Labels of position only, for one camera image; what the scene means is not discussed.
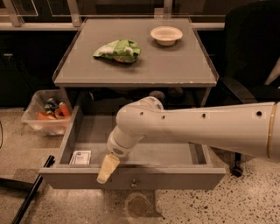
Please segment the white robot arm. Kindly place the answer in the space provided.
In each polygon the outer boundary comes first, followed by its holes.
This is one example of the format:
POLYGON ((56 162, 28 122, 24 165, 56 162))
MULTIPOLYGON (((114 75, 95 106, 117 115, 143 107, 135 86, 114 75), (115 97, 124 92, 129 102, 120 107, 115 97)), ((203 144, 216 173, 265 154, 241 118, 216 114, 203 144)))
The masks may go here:
POLYGON ((176 137, 259 158, 280 159, 279 90, 268 85, 240 90, 245 102, 229 106, 163 109, 153 96, 122 107, 107 141, 97 182, 104 184, 133 148, 146 137, 176 137))

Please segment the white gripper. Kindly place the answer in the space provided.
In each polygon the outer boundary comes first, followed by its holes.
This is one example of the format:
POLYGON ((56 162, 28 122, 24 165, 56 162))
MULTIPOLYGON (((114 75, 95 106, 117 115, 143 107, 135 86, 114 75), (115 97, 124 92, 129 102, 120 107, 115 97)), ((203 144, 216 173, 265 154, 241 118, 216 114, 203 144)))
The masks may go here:
POLYGON ((115 126, 107 141, 107 149, 111 154, 106 155, 103 159, 97 182, 105 184, 120 164, 119 158, 126 158, 139 141, 139 136, 131 136, 115 126))

